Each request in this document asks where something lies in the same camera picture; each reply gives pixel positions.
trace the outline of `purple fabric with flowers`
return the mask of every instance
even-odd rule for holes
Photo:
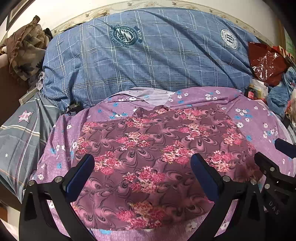
[[[119,93],[95,107],[79,112],[74,117],[69,115],[61,116],[50,134],[44,154],[38,162],[37,171],[32,175],[32,178],[38,183],[50,182],[58,175],[64,176],[69,168],[75,165],[75,162],[73,162],[74,152],[78,147],[77,142],[79,142],[78,139],[85,122],[122,119],[132,116],[138,107],[152,110],[155,106],[149,104],[149,99],[153,99],[153,95],[150,94],[150,96],[147,95],[145,98],[137,98],[126,93]],[[169,98],[165,96],[163,100],[163,104],[169,106],[172,110],[200,107],[209,103],[214,103],[221,110],[225,111],[253,147],[279,165],[282,173],[293,173],[292,160],[277,151],[272,143],[276,138],[285,139],[283,131],[278,126],[276,117],[256,101],[248,100],[238,90],[224,87],[192,87],[180,90]],[[91,190],[97,188],[93,182],[88,182],[87,185]],[[66,234],[52,202],[49,204],[49,207],[60,231]],[[234,207],[235,204],[230,208],[218,233],[226,229]],[[93,221],[89,218],[89,213],[86,210],[81,209],[80,217],[83,217],[82,220],[84,220],[87,226],[91,226],[90,223]],[[147,230],[147,232],[138,230],[115,232],[104,229],[92,229],[92,232],[98,240],[154,240],[157,238],[161,240],[174,239],[183,241],[191,236],[204,218],[205,215],[202,215],[191,221]]]

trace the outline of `bolt head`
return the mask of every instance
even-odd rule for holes
[[[251,179],[251,184],[253,184],[253,185],[256,185],[257,184],[257,181],[255,180],[255,179]]]
[[[56,183],[59,183],[60,181],[62,181],[63,180],[63,177],[61,177],[61,176],[58,176],[58,177],[56,177],[55,179],[54,179],[54,181],[56,182]]]
[[[33,186],[34,184],[35,184],[35,180],[31,180],[31,181],[28,182],[29,186]]]
[[[222,180],[223,180],[224,182],[229,182],[231,179],[230,179],[229,176],[223,176],[223,177],[222,177]]]

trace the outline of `denim cloth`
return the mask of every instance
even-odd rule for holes
[[[138,30],[142,39],[119,44],[112,35],[115,27]],[[148,8],[107,15],[50,41],[42,91],[63,110],[74,100],[92,107],[133,87],[243,91],[252,75],[248,42],[258,41],[232,22],[197,10]]]
[[[296,72],[293,67],[288,68],[283,74],[282,81],[270,90],[266,98],[269,109],[282,118],[294,89],[290,83],[296,83]]]

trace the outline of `white wall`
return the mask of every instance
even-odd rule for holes
[[[278,44],[278,25],[272,10],[262,0],[187,0],[216,8],[239,18],[251,25],[275,45]],[[10,36],[17,29],[32,21],[35,15],[40,17],[43,28],[53,29],[61,23],[88,10],[120,0],[35,0],[8,31]],[[5,35],[0,29],[0,39]]]

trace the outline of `plastic bag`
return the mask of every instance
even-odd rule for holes
[[[275,49],[261,43],[249,42],[249,61],[257,79],[277,86],[289,65]]]

